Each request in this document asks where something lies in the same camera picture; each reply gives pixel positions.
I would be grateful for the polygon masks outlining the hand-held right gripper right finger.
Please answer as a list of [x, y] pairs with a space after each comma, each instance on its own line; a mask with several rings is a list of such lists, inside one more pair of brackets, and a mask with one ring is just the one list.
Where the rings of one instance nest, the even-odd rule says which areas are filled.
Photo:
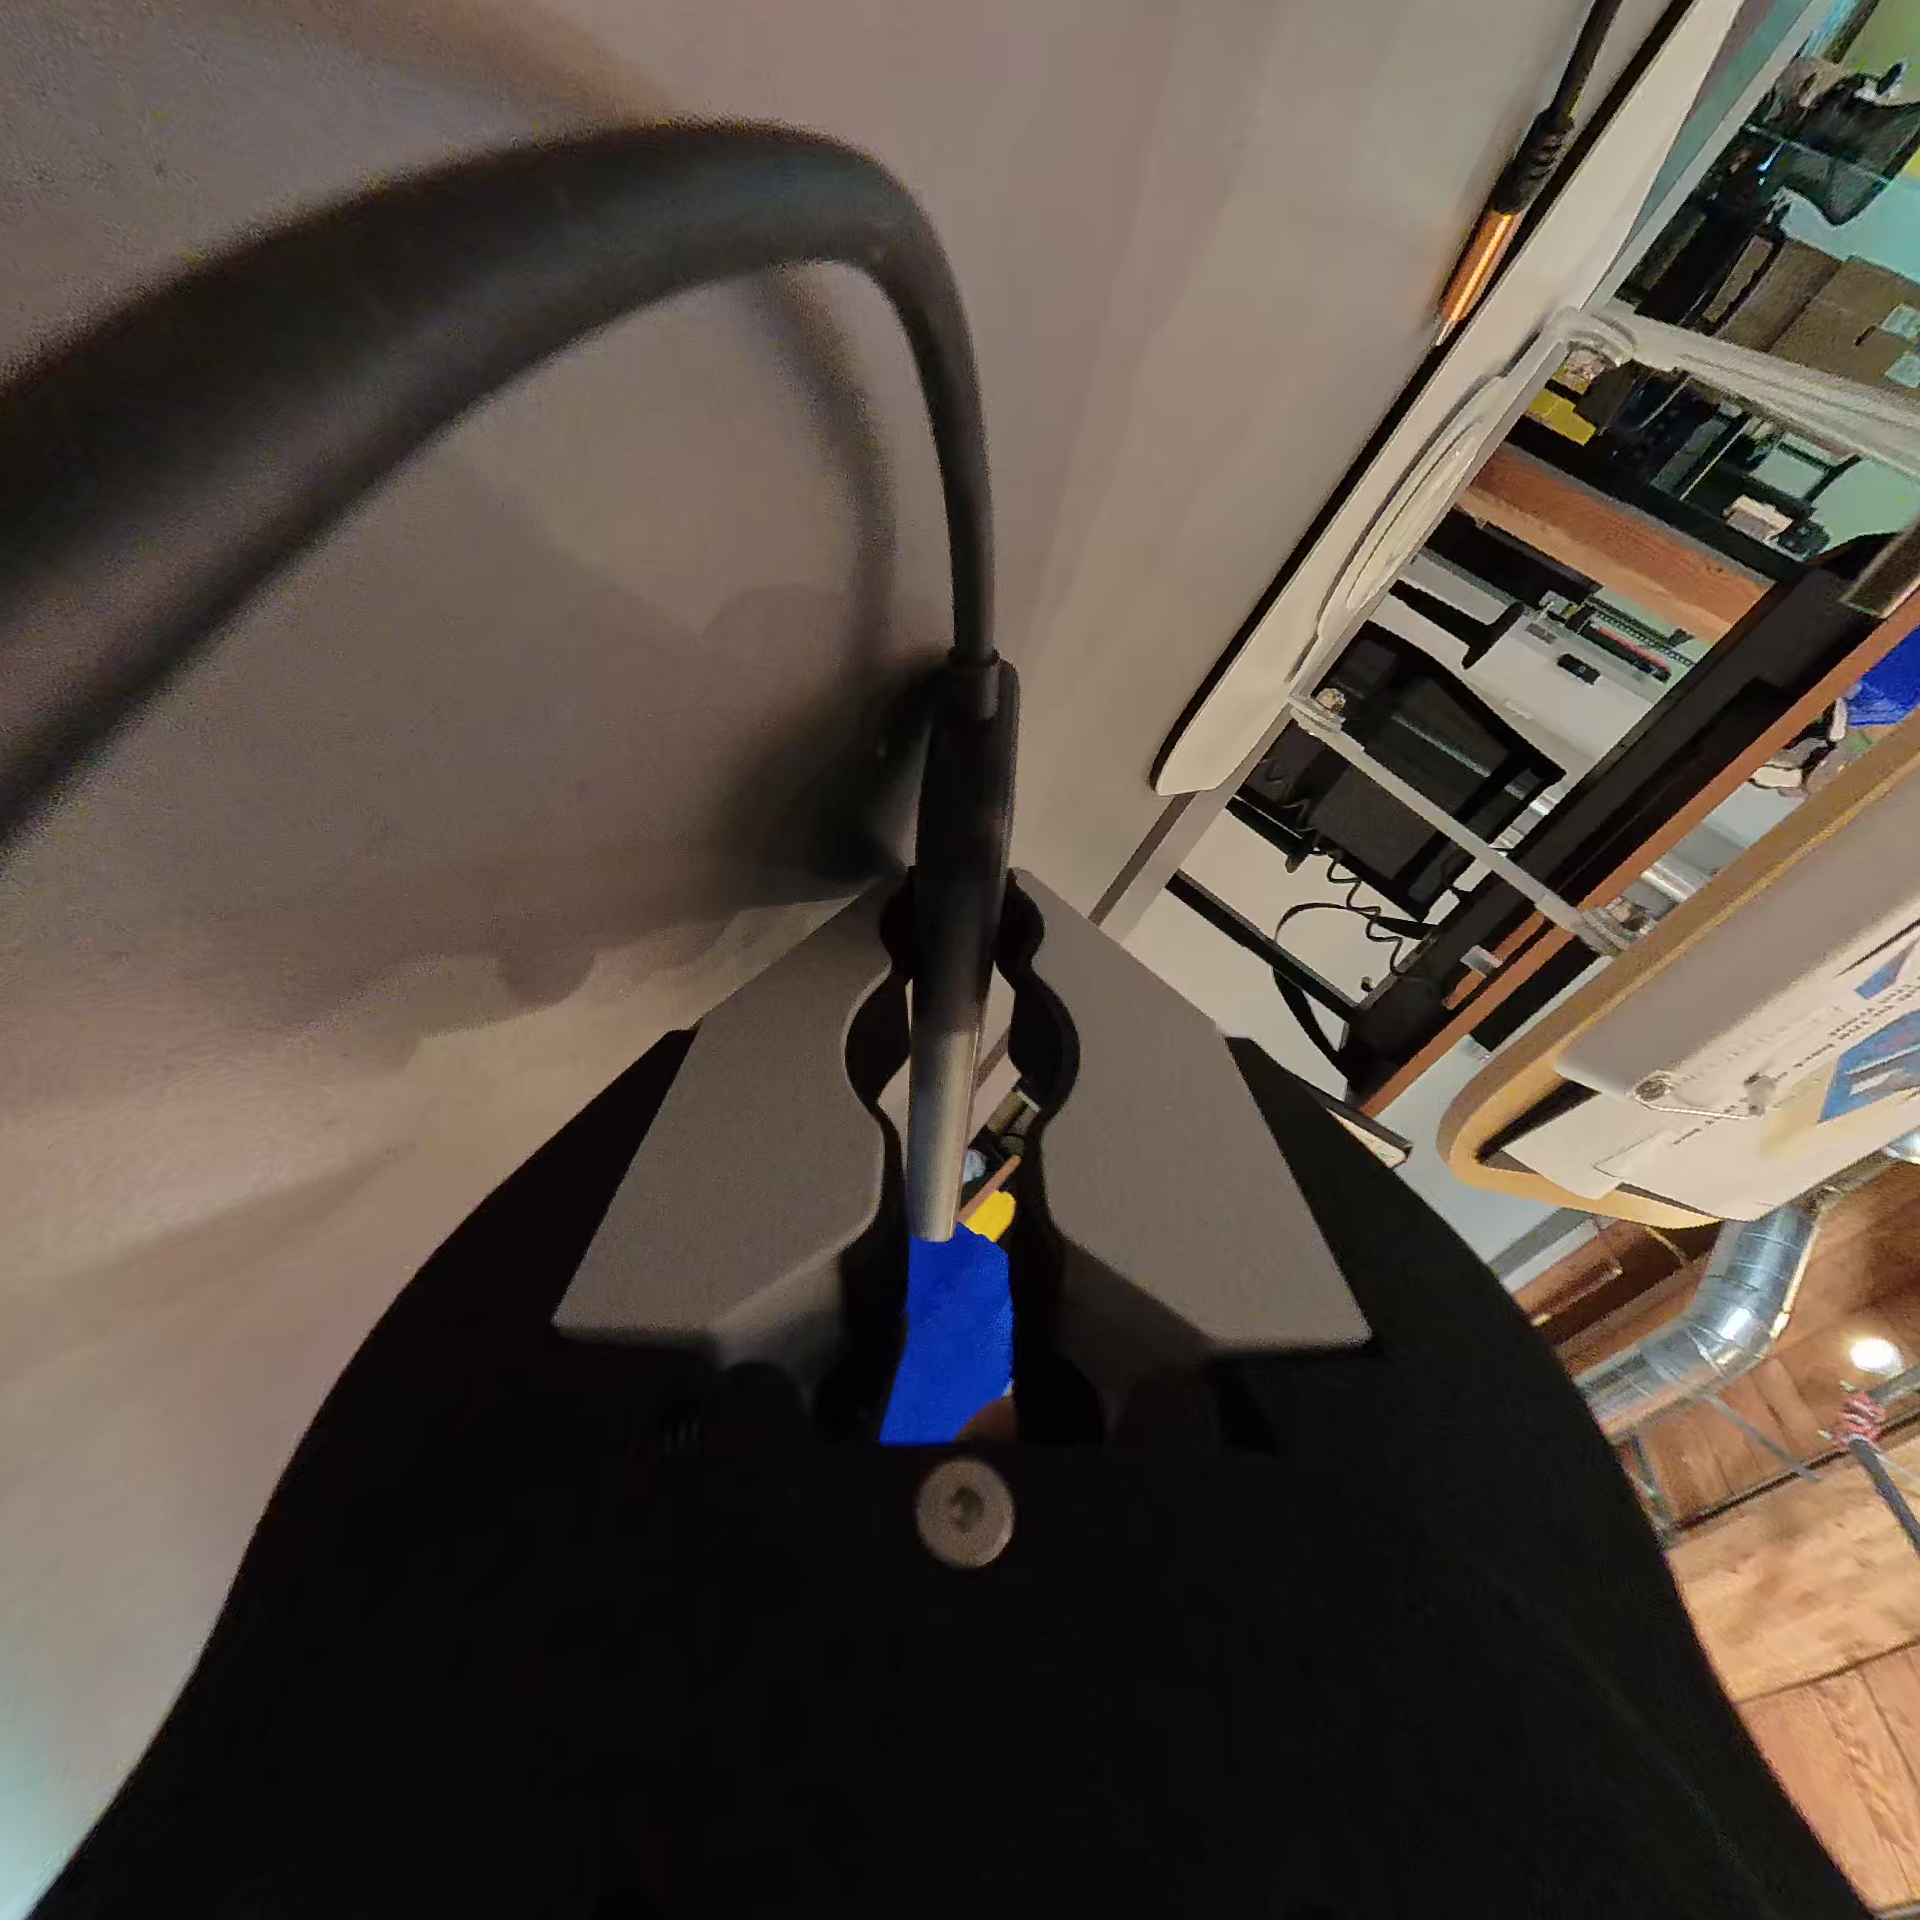
[[1221, 1031], [1062, 896], [1006, 882], [1009, 1055], [1035, 1099], [1006, 1243], [1022, 1430], [1146, 1381], [1362, 1352], [1371, 1327]]

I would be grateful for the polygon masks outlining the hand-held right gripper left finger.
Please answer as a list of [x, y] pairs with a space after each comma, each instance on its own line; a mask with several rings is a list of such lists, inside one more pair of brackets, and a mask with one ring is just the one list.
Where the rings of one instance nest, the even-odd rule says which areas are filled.
[[878, 1420], [904, 1343], [911, 883], [884, 882], [690, 1031], [559, 1308], [574, 1343], [774, 1365], [819, 1420]]

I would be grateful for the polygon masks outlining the blue plastic bin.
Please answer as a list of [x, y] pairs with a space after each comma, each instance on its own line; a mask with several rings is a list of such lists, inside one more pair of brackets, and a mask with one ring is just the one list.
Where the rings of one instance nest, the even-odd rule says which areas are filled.
[[906, 1248], [906, 1320], [878, 1440], [954, 1442], [1013, 1387], [1013, 1283], [1006, 1251], [971, 1225]]

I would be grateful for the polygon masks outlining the slim black usb hub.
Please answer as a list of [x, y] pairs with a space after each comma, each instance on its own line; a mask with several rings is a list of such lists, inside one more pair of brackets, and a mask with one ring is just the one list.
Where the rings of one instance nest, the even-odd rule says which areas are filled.
[[918, 803], [910, 909], [906, 1231], [954, 1234], [975, 1071], [1013, 848], [1022, 684], [1006, 660], [937, 687]]

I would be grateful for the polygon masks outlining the instruction sheet on stand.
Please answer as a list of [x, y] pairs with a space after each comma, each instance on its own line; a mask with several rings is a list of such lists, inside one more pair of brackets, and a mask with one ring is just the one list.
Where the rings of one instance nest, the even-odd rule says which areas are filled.
[[1635, 1055], [1680, 1038], [1680, 999], [1709, 1035], [1814, 974], [1914, 926], [1918, 722], [1910, 718], [1667, 913], [1622, 958], [1496, 1052], [1456, 1097], [1437, 1145], [1475, 1187], [1644, 1226], [1725, 1221], [1636, 1191], [1597, 1201], [1526, 1169], [1510, 1155], [1531, 1130], [1573, 1114], [1591, 1095], [1563, 1057], [1614, 1027]]

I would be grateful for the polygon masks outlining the white stand base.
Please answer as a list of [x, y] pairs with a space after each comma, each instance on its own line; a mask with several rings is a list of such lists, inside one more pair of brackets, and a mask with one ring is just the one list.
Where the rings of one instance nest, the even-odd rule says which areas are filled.
[[1172, 883], [1236, 801], [1398, 906], [1479, 879], [1417, 793], [1562, 888], [1770, 756], [1912, 630], [1914, 287], [1827, 269], [1780, 347], [1622, 302], [1475, 314], [1153, 770]]

